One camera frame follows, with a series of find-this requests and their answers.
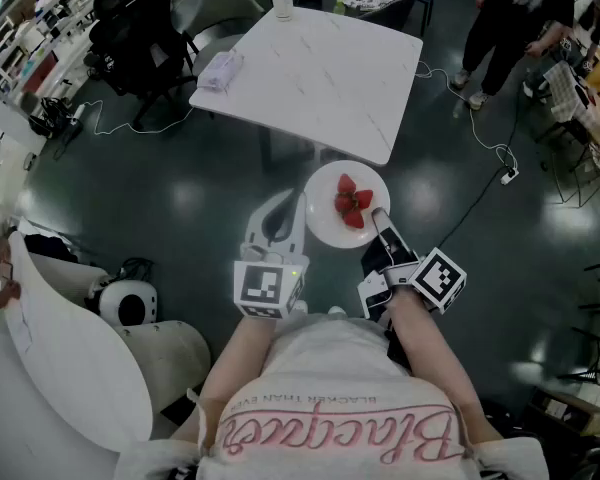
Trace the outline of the beige padded seat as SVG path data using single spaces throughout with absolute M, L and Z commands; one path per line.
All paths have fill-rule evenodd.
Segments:
M 154 413 L 201 385 L 211 368 L 204 337 L 182 321 L 115 327 L 134 356 L 148 388 Z

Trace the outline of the white t-shirt pink print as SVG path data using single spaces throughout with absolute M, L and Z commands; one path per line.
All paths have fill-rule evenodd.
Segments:
M 114 480 L 549 480 L 537 440 L 471 443 L 447 396 L 386 348 L 372 323 L 294 323 L 215 430 L 136 444 Z

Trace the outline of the black waist pouch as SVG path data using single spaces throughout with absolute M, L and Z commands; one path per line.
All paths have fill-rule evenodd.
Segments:
M 411 374 L 411 365 L 395 331 L 392 320 L 389 320 L 388 322 L 385 337 L 388 340 L 387 357 Z

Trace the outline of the person's left forearm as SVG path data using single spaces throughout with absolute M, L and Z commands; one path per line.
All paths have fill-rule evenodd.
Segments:
M 211 368 L 193 413 L 172 439 L 210 447 L 232 397 L 259 377 L 275 335 L 272 319 L 244 317 Z

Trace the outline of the white round plate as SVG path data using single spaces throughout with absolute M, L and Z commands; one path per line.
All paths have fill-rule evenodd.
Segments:
M 364 226 L 348 226 L 335 207 L 337 185 L 342 175 L 348 175 L 358 190 L 372 190 L 373 198 L 367 209 L 361 210 Z M 350 160 L 329 163 L 319 168 L 307 181 L 306 223 L 316 238 L 324 244 L 341 249 L 358 248 L 368 244 L 376 235 L 371 213 L 382 207 L 390 213 L 391 199 L 381 176 L 369 166 Z

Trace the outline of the white marble table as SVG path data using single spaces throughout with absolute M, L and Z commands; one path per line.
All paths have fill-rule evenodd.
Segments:
M 268 12 L 237 42 L 243 62 L 227 88 L 198 88 L 189 103 L 383 166 L 422 48 L 418 37 L 361 19 Z

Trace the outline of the person's right forearm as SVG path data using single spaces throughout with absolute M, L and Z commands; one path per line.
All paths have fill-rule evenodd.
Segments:
M 415 376 L 445 393 L 464 420 L 472 444 L 502 436 L 487 420 L 477 392 L 419 295 L 397 288 L 387 308 L 393 328 Z

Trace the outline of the purple wet wipes pack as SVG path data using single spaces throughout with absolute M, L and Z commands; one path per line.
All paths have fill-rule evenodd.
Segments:
M 197 77 L 199 88 L 224 91 L 241 70 L 244 56 L 235 51 L 217 53 Z

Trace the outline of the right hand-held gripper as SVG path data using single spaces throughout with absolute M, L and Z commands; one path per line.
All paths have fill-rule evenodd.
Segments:
M 357 287 L 366 319 L 379 319 L 399 287 L 410 287 L 429 311 L 443 314 L 467 280 L 466 272 L 438 248 L 420 257 L 407 247 L 383 207 L 371 214 L 378 237 L 361 259 L 364 279 Z

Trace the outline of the white round device black eye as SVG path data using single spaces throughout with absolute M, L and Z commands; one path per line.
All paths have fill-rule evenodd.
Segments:
M 84 302 L 88 310 L 111 326 L 137 326 L 157 320 L 157 291 L 146 281 L 97 279 Z

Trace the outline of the dark blue chair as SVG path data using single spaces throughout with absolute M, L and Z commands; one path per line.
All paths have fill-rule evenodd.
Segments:
M 402 31 L 415 3 L 421 3 L 423 14 L 420 24 L 420 36 L 423 37 L 430 24 L 435 0 L 395 0 L 379 10 L 367 12 L 360 19 L 384 26 L 396 31 Z

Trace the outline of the cardboard box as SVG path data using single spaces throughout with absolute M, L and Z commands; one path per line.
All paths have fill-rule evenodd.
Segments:
M 600 438 L 600 407 L 577 396 L 537 388 L 528 406 L 583 437 Z

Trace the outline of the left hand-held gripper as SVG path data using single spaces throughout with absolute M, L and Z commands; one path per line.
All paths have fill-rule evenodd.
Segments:
M 234 262 L 233 302 L 245 316 L 286 320 L 295 316 L 309 258 L 303 255 L 306 195 L 300 192 L 290 224 L 294 190 L 269 198 L 249 217 L 241 259 Z M 277 243 L 286 239 L 289 253 L 248 243 Z

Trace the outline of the checked cloth table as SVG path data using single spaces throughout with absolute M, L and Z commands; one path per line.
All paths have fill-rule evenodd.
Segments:
M 576 121 L 600 144 L 600 97 L 571 66 L 560 61 L 544 74 L 549 85 L 551 113 L 558 123 Z

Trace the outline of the black office chair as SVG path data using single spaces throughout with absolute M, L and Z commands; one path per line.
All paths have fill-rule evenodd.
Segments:
M 159 97 L 171 101 L 171 89 L 197 79 L 184 73 L 193 67 L 190 38 L 173 26 L 171 0 L 94 0 L 93 11 L 96 23 L 85 65 L 116 94 L 142 101 L 133 120 L 141 129 Z

